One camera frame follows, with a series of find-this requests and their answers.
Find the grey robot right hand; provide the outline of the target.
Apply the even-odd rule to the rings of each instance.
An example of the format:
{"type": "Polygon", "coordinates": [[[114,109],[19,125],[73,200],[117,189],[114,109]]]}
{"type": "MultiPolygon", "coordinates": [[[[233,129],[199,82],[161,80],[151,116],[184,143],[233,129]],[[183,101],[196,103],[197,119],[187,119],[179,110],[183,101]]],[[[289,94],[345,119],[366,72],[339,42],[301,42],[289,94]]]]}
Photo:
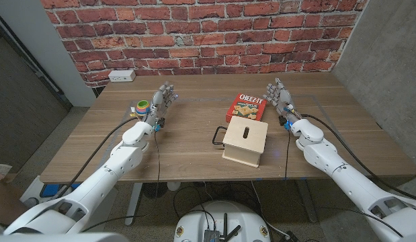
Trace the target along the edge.
{"type": "Polygon", "coordinates": [[[290,92],[278,77],[275,78],[275,82],[275,84],[267,85],[263,99],[266,99],[276,109],[280,125],[290,130],[293,123],[299,121],[302,116],[296,111],[290,92]]]}

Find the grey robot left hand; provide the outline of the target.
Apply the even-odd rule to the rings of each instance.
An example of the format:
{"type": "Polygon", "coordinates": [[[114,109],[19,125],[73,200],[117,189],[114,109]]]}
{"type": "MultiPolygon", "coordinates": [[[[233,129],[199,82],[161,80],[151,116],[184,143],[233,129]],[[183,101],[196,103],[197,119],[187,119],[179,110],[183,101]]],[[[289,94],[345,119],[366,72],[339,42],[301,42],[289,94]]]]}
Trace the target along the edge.
{"type": "Polygon", "coordinates": [[[169,84],[166,81],[160,88],[153,94],[151,104],[149,106],[149,112],[143,118],[143,121],[150,124],[156,131],[163,128],[165,125],[164,116],[167,113],[168,108],[177,99],[178,94],[174,92],[174,85],[169,84]]]}

